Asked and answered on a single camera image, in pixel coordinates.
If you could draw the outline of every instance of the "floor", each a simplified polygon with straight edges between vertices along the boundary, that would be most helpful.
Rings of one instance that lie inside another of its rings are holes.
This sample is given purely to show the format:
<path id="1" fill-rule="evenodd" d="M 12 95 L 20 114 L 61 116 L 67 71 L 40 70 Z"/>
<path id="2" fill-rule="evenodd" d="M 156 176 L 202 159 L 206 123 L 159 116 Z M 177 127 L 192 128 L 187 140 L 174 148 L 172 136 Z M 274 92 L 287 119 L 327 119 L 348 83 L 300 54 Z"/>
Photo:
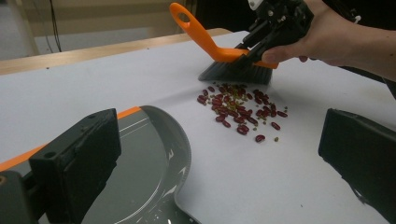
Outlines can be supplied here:
<path id="1" fill-rule="evenodd" d="M 26 57 L 27 54 L 5 0 L 0 0 L 0 60 Z"/>

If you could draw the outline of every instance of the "metal screw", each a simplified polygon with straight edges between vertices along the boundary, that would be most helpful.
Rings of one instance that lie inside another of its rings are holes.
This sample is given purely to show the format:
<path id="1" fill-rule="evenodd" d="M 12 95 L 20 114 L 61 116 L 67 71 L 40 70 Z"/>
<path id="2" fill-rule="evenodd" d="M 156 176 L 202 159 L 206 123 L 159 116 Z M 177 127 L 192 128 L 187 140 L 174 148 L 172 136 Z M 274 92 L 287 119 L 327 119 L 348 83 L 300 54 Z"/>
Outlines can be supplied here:
<path id="1" fill-rule="evenodd" d="M 7 178 L 3 175 L 0 175 L 0 186 L 4 185 L 7 181 Z"/>

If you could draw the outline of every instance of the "orange trim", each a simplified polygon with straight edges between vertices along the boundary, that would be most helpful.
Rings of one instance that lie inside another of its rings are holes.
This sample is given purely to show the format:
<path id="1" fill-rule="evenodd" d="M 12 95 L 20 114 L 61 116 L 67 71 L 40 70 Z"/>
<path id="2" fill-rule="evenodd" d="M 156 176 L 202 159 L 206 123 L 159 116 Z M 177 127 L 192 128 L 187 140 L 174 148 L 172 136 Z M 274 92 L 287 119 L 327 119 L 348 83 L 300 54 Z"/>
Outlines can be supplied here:
<path id="1" fill-rule="evenodd" d="M 41 147 L 36 147 L 30 151 L 27 151 L 17 157 L 12 158 L 9 161 L 5 161 L 3 163 L 0 163 L 0 171 L 5 171 L 13 166 L 16 166 L 20 163 L 23 163 L 24 161 L 27 161 L 33 154 L 37 153 L 41 148 L 43 148 L 45 145 Z"/>
<path id="2" fill-rule="evenodd" d="M 129 115 L 132 115 L 133 113 L 137 112 L 141 110 L 140 107 L 135 106 L 132 107 L 130 109 L 127 109 L 125 111 L 120 112 L 119 114 L 117 114 L 117 119 L 122 119 L 125 118 Z M 0 163 L 0 171 L 5 171 L 13 166 L 16 166 L 20 163 L 23 163 L 24 161 L 27 161 L 31 156 L 33 156 L 35 153 L 37 153 L 37 151 L 39 151 L 41 148 L 43 148 L 45 145 L 41 146 L 41 147 L 36 147 L 30 151 L 27 151 L 19 156 L 16 156 L 14 158 L 12 158 L 11 160 L 5 161 Z"/>
<path id="3" fill-rule="evenodd" d="M 123 118 L 125 118 L 125 117 L 127 117 L 127 116 L 129 116 L 129 115 L 132 115 L 133 113 L 136 113 L 137 111 L 140 111 L 140 110 L 141 110 L 141 109 L 140 109 L 139 106 L 134 106 L 134 107 L 132 107 L 132 108 L 129 108 L 129 109 L 125 110 L 125 111 L 120 112 L 120 113 L 117 115 L 117 118 L 118 118 L 118 119 L 123 119 Z"/>

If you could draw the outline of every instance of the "black bristles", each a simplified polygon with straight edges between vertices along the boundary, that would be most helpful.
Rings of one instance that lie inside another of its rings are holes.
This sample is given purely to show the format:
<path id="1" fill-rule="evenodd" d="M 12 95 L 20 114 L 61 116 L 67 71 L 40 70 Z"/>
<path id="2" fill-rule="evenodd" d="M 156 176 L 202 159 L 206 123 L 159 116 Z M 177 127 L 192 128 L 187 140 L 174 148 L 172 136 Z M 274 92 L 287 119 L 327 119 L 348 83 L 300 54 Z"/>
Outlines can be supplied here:
<path id="1" fill-rule="evenodd" d="M 212 63 L 199 77 L 201 81 L 235 81 L 268 85 L 271 81 L 272 69 L 251 65 L 244 69 L 236 69 L 230 63 Z"/>

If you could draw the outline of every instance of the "pile of beans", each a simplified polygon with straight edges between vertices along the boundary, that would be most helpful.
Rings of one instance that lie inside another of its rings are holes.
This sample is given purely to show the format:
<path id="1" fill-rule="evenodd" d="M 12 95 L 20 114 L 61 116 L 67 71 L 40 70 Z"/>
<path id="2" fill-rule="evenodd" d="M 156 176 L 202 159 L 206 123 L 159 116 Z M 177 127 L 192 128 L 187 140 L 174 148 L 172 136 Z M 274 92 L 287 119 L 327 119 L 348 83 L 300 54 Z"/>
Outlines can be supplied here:
<path id="1" fill-rule="evenodd" d="M 283 111 L 279 110 L 276 108 L 276 104 L 270 101 L 267 94 L 260 90 L 247 91 L 247 86 L 241 84 L 216 84 L 214 82 L 213 86 L 202 90 L 197 101 L 202 105 L 211 105 L 211 109 L 216 113 L 216 122 L 222 123 L 226 128 L 234 126 L 236 131 L 242 135 L 247 135 L 250 128 L 253 131 L 258 131 L 259 125 L 266 125 L 270 118 L 286 118 L 288 116 L 286 106 Z M 256 106 L 254 110 L 251 108 L 254 106 L 248 107 L 252 104 Z M 274 129 L 280 131 L 280 126 L 276 122 L 271 121 L 270 124 Z M 254 139 L 260 143 L 265 140 L 265 135 L 259 133 Z"/>

